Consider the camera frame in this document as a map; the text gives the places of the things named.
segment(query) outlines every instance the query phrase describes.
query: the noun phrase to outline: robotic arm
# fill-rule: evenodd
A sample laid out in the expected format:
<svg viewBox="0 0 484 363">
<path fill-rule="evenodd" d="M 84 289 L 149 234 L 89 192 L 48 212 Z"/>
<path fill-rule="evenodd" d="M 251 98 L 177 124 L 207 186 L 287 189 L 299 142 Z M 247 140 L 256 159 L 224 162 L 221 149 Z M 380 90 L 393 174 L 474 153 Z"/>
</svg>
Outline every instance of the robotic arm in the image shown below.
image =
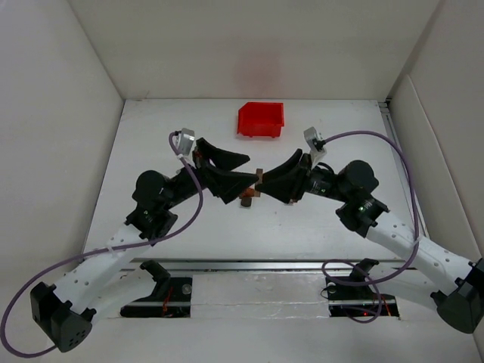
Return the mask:
<svg viewBox="0 0 484 363">
<path fill-rule="evenodd" d="M 305 131 L 305 137 L 311 153 L 298 149 L 287 162 L 265 173 L 256 189 L 283 203 L 297 202 L 304 193 L 341 201 L 344 204 L 337 215 L 346 228 L 407 259 L 414 249 L 413 231 L 372 197 L 378 186 L 372 168 L 356 160 L 336 174 L 329 165 L 317 163 L 324 154 L 321 136 L 311 128 Z M 191 171 L 202 188 L 208 188 L 224 203 L 233 201 L 258 180 L 255 174 L 232 171 L 250 160 L 247 155 L 218 149 L 203 138 L 195 141 L 194 133 L 187 129 L 178 134 L 181 154 L 187 156 L 193 143 Z M 78 346 L 108 312 L 142 296 L 166 292 L 170 274 L 154 261 L 142 263 L 121 280 L 113 281 L 113 277 L 151 248 L 142 242 L 168 234 L 177 219 L 170 209 L 196 193 L 186 169 L 172 178 L 152 170 L 142 173 L 132 195 L 137 206 L 107 242 L 109 253 L 85 260 L 53 285 L 41 282 L 32 289 L 34 321 L 61 352 Z M 123 249 L 126 242 L 141 246 Z M 472 333 L 484 315 L 484 262 L 471 263 L 425 237 L 418 242 L 413 262 L 418 271 L 407 270 L 378 284 L 379 290 L 436 309 L 452 327 Z M 366 272 L 376 264 L 368 265 Z M 388 275 L 373 268 L 371 277 L 378 278 L 379 271 Z"/>
</svg>

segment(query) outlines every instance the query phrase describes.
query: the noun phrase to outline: white tabletop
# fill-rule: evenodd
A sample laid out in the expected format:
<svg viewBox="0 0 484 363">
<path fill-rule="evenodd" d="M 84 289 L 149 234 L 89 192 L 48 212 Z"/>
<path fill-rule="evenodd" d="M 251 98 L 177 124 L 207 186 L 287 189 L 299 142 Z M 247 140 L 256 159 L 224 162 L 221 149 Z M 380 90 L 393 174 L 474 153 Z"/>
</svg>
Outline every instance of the white tabletop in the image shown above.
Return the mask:
<svg viewBox="0 0 484 363">
<path fill-rule="evenodd" d="M 376 101 L 282 101 L 285 127 L 281 137 L 242 138 L 236 135 L 237 111 L 247 100 L 127 101 L 107 166 L 85 250 L 102 247 L 135 208 L 131 199 L 137 177 L 155 169 L 173 176 L 181 164 L 168 145 L 171 131 L 186 127 L 197 138 L 222 149 L 248 154 L 240 171 L 275 168 L 301 147 L 303 131 L 315 126 L 324 137 L 356 129 L 386 134 Z M 371 136 L 353 136 L 327 146 L 324 161 L 335 171 L 351 160 L 374 168 L 380 186 L 374 196 L 404 221 L 410 212 L 389 146 Z M 347 231 L 335 214 L 341 203 L 310 194 L 293 206 L 267 195 L 254 198 L 250 209 L 238 200 L 225 205 L 204 193 L 198 220 L 183 234 L 155 246 L 144 257 L 155 259 L 394 259 L 384 248 Z M 173 230 L 193 214 L 197 197 L 172 211 L 179 215 Z"/>
</svg>

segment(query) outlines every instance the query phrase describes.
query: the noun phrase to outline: red plastic container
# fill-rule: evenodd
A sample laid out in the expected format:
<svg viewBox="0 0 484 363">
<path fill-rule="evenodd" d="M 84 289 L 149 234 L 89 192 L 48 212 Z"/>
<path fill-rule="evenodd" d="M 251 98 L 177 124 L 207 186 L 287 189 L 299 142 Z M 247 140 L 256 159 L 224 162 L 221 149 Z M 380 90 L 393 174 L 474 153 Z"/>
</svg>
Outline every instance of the red plastic container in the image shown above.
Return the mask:
<svg viewBox="0 0 484 363">
<path fill-rule="evenodd" d="M 237 134 L 278 138 L 284 126 L 284 104 L 247 102 L 239 109 Z"/>
</svg>

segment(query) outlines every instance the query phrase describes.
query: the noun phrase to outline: white wall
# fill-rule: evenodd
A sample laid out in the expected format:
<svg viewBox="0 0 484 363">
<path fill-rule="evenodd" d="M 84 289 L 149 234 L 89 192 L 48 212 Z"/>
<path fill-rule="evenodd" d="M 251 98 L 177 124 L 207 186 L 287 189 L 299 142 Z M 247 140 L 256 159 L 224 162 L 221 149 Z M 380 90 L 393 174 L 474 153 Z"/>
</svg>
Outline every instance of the white wall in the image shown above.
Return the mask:
<svg viewBox="0 0 484 363">
<path fill-rule="evenodd" d="M 69 0 L 124 98 L 383 100 L 438 0 Z"/>
<path fill-rule="evenodd" d="M 80 251 L 123 102 L 65 0 L 0 3 L 3 313 L 35 272 Z M 28 306 L 8 336 L 33 352 L 46 338 Z M 0 361 L 17 360 L 0 348 Z"/>
<path fill-rule="evenodd" d="M 474 238 L 484 253 L 483 19 L 482 0 L 443 1 L 391 104 L 432 237 L 473 259 Z"/>
</svg>

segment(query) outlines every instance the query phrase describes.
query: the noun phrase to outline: white floor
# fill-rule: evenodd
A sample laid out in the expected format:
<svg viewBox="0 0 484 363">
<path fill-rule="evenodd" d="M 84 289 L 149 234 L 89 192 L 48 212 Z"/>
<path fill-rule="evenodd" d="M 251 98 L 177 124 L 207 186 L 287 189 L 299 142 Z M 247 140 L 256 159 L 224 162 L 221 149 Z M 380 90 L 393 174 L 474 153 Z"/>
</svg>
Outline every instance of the white floor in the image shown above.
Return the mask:
<svg viewBox="0 0 484 363">
<path fill-rule="evenodd" d="M 136 178 L 147 169 L 172 176 L 180 168 L 168 145 L 168 134 L 187 127 L 217 147 L 248 154 L 240 170 L 275 168 L 301 147 L 303 131 L 315 126 L 324 136 L 356 129 L 385 134 L 376 101 L 284 101 L 281 137 L 250 139 L 236 135 L 237 111 L 246 100 L 127 101 L 107 167 L 85 250 L 99 248 L 134 209 Z M 408 204 L 389 146 L 370 136 L 353 136 L 327 146 L 324 161 L 336 171 L 361 159 L 374 168 L 380 186 L 374 195 L 410 222 Z M 394 259 L 394 255 L 347 231 L 335 215 L 340 203 L 310 194 L 293 206 L 269 196 L 242 209 L 225 205 L 206 191 L 204 209 L 185 233 L 159 244 L 144 256 L 155 259 Z M 197 198 L 177 206 L 174 228 L 189 219 Z"/>
</svg>

